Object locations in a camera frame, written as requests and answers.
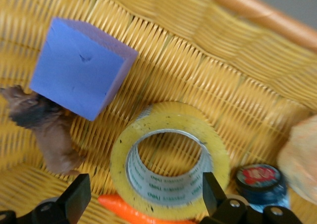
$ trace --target basket rim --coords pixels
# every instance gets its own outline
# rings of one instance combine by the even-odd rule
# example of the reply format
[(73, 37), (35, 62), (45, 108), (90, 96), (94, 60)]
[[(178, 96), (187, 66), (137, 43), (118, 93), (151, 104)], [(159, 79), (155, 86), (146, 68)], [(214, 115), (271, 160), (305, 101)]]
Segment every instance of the basket rim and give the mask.
[(317, 53), (317, 31), (261, 0), (215, 0), (242, 17)]

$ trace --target toy carrot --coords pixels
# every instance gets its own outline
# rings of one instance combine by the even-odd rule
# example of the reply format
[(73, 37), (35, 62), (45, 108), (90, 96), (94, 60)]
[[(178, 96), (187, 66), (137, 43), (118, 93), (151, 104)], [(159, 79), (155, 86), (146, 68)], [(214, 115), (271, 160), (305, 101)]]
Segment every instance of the toy carrot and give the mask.
[(192, 221), (164, 221), (151, 218), (129, 206), (118, 194), (101, 195), (98, 201), (105, 208), (132, 224), (195, 224)]

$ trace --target toy animal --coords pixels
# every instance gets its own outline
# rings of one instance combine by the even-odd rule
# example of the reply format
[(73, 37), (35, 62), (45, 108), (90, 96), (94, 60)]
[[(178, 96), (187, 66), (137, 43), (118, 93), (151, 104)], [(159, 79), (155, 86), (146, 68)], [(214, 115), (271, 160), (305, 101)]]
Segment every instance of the toy animal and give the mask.
[(8, 101), (9, 117), (18, 126), (31, 129), (43, 153), (47, 169), (53, 173), (77, 175), (84, 161), (73, 149), (70, 128), (74, 115), (44, 96), (24, 93), (21, 86), (1, 88), (0, 94)]

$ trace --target blue sponge block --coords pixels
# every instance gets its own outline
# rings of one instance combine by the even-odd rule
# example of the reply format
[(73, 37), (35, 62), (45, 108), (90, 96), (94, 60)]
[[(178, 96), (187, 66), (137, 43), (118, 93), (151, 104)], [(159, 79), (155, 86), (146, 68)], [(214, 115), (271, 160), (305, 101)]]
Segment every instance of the blue sponge block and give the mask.
[(94, 120), (113, 100), (137, 56), (89, 23), (54, 18), (30, 88)]

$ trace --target blue container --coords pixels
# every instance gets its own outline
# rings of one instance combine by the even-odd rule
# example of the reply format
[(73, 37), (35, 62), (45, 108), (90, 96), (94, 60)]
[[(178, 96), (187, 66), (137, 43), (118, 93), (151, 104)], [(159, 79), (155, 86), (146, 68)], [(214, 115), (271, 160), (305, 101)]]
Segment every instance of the blue container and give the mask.
[(290, 208), (285, 178), (272, 166), (256, 164), (241, 167), (236, 183), (239, 194), (260, 213), (266, 206)]

